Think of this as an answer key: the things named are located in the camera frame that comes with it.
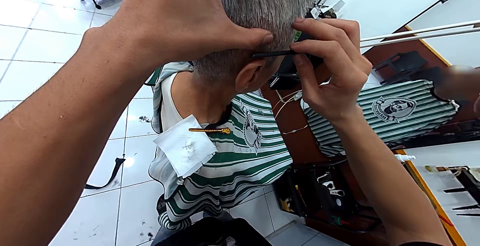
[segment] black chair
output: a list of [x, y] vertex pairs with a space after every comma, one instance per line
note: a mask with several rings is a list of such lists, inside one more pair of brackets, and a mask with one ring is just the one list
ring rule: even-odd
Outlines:
[[390, 85], [412, 80], [411, 75], [420, 71], [426, 63], [427, 61], [420, 56], [418, 51], [410, 51], [408, 53], [397, 53], [373, 69], [379, 73], [379, 70], [389, 66], [395, 74], [380, 82], [380, 84]]

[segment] cape logo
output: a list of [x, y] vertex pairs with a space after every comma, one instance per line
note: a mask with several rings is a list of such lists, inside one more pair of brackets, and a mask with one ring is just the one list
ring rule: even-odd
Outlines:
[[240, 103], [243, 114], [245, 114], [245, 123], [243, 124], [243, 139], [245, 139], [245, 143], [250, 148], [255, 148], [255, 152], [257, 152], [258, 148], [262, 144], [263, 135], [258, 129], [250, 110], [243, 105], [243, 102]]
[[400, 122], [410, 116], [417, 102], [407, 98], [383, 98], [380, 97], [371, 105], [371, 109], [379, 118], [384, 121]]

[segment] white tissue paper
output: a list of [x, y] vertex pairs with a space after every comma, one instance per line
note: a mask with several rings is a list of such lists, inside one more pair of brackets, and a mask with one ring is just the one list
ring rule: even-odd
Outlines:
[[178, 177], [186, 178], [200, 169], [217, 152], [205, 132], [190, 132], [189, 128], [201, 128], [190, 115], [153, 142], [165, 153]]

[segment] ear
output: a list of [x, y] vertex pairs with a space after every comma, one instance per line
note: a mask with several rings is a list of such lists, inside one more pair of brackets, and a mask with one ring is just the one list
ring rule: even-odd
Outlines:
[[235, 79], [235, 90], [240, 93], [244, 92], [255, 83], [261, 67], [264, 66], [266, 62], [266, 59], [257, 59], [245, 65]]

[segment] cut hair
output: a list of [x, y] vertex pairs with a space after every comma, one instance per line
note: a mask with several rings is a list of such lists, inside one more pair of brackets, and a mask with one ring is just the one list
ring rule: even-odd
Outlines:
[[[226, 15], [245, 28], [264, 28], [273, 33], [273, 43], [259, 52], [277, 51], [293, 41], [296, 17], [304, 17], [314, 0], [222, 0]], [[213, 52], [193, 61], [194, 70], [209, 80], [235, 77], [249, 61], [249, 51], [230, 49]]]

